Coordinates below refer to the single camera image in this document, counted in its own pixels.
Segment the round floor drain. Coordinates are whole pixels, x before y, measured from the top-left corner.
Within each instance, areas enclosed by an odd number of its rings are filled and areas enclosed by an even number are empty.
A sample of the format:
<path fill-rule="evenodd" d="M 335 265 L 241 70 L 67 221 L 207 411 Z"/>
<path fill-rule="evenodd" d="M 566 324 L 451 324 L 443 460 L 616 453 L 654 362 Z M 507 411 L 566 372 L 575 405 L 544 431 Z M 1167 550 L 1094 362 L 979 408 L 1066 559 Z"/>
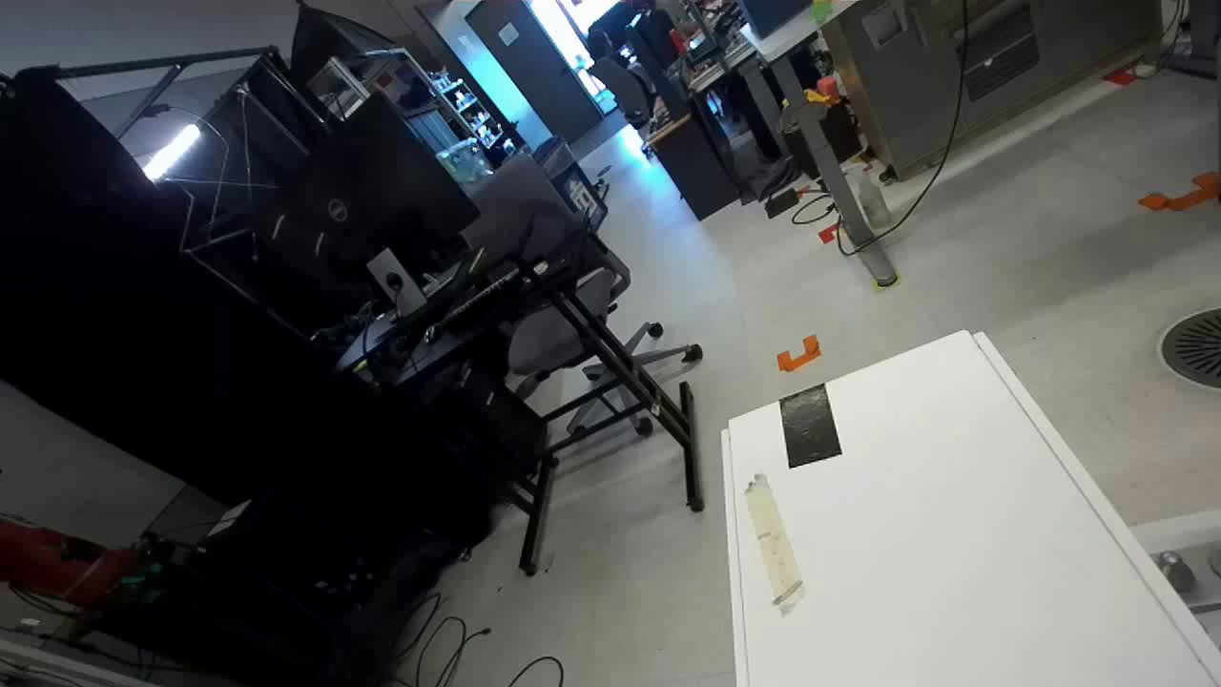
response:
<path fill-rule="evenodd" d="M 1162 335 L 1162 362 L 1188 383 L 1221 389 L 1221 311 L 1174 322 Z"/>

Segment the black computer monitor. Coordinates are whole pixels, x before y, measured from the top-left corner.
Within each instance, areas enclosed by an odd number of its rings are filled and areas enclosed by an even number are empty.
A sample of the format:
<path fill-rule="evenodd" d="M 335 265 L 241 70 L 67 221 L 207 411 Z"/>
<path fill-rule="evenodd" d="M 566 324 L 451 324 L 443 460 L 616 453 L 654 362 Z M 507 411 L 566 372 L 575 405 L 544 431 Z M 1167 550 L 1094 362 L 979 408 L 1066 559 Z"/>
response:
<path fill-rule="evenodd" d="M 372 97 L 283 188 L 259 242 L 307 274 L 354 279 L 382 249 L 413 270 L 463 249 L 476 207 L 387 97 Z"/>

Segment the grey metal cabinet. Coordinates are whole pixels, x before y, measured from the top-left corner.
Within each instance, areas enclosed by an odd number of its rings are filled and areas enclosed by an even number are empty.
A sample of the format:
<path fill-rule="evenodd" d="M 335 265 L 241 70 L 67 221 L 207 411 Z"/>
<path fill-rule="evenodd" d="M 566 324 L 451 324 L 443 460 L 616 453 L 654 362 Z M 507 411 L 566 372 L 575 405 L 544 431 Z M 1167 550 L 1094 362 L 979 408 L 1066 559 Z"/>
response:
<path fill-rule="evenodd" d="M 1162 0 L 856 0 L 825 28 L 870 149 L 930 167 L 1162 42 Z"/>

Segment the black desk frame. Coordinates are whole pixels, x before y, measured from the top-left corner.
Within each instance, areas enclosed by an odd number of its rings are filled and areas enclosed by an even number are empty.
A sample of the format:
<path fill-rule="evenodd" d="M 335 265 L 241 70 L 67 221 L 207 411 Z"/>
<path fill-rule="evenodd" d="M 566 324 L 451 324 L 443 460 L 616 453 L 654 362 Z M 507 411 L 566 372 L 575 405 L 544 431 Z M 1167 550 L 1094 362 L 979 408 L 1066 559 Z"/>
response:
<path fill-rule="evenodd" d="M 540 260 L 475 251 L 409 316 L 372 322 L 339 357 L 339 372 L 368 372 L 376 385 L 413 385 L 460 367 L 476 335 L 513 327 L 507 372 L 522 383 L 546 383 L 560 367 L 587 362 L 587 389 L 540 417 L 544 427 L 569 417 L 569 437 L 531 451 L 531 467 L 513 492 L 527 512 L 521 568 L 540 574 L 546 516 L 554 500 L 559 453 L 616 427 L 643 437 L 664 427 L 685 451 L 687 507 L 703 512 L 703 470 L 694 439 L 694 389 L 667 395 L 650 367 L 659 359 L 703 359 L 699 343 L 639 357 L 659 322 L 645 322 L 631 340 L 606 324 L 616 297 L 631 285 L 631 269 L 600 242 L 559 249 Z"/>

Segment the grey desk leg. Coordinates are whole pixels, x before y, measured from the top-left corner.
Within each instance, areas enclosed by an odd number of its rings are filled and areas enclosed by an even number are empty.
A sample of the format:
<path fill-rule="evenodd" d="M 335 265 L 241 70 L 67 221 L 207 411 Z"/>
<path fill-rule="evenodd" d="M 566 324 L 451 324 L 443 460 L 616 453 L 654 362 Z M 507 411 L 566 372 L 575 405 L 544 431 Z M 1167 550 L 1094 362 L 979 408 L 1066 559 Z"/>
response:
<path fill-rule="evenodd" d="M 801 144 L 811 149 L 820 182 L 827 188 L 835 209 L 839 209 L 839 231 L 853 242 L 853 257 L 867 269 L 867 274 L 878 285 L 896 282 L 896 269 L 873 231 L 867 226 L 858 199 L 839 167 L 839 158 L 834 142 L 825 138 L 825 111 L 804 98 L 804 88 L 787 58 L 771 64 L 771 77 L 784 88 L 784 126 L 801 135 Z"/>

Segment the white cabinet box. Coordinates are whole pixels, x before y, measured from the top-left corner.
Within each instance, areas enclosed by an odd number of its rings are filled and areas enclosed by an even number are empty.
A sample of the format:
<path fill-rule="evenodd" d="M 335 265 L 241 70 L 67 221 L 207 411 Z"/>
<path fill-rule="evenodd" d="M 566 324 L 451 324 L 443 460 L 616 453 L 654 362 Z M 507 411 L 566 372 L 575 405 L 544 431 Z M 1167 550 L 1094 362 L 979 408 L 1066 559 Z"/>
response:
<path fill-rule="evenodd" d="M 738 687 L 1221 687 L 1221 652 L 980 333 L 825 385 L 839 460 L 780 405 L 723 431 Z M 771 604 L 748 481 L 804 592 Z"/>

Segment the grey office chair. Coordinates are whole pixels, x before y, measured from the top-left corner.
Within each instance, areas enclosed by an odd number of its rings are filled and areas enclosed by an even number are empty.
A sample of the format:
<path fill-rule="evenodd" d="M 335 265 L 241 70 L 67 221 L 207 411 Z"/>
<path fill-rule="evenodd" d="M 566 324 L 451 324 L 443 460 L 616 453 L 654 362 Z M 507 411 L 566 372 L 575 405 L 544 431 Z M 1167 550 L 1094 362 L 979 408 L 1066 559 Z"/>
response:
<path fill-rule="evenodd" d="M 507 324 L 507 372 L 522 383 L 546 383 L 579 367 L 587 389 L 550 408 L 569 419 L 575 439 L 612 424 L 650 437 L 667 427 L 692 437 L 687 403 L 675 403 L 650 373 L 659 359 L 699 362 L 703 347 L 639 352 L 645 335 L 659 335 L 659 322 L 645 322 L 631 340 L 612 333 L 612 315 L 631 285 L 631 269 L 600 242 L 546 167 L 531 158 L 507 161 L 476 195 L 476 221 L 465 245 L 489 274 L 514 282 L 514 316 Z"/>

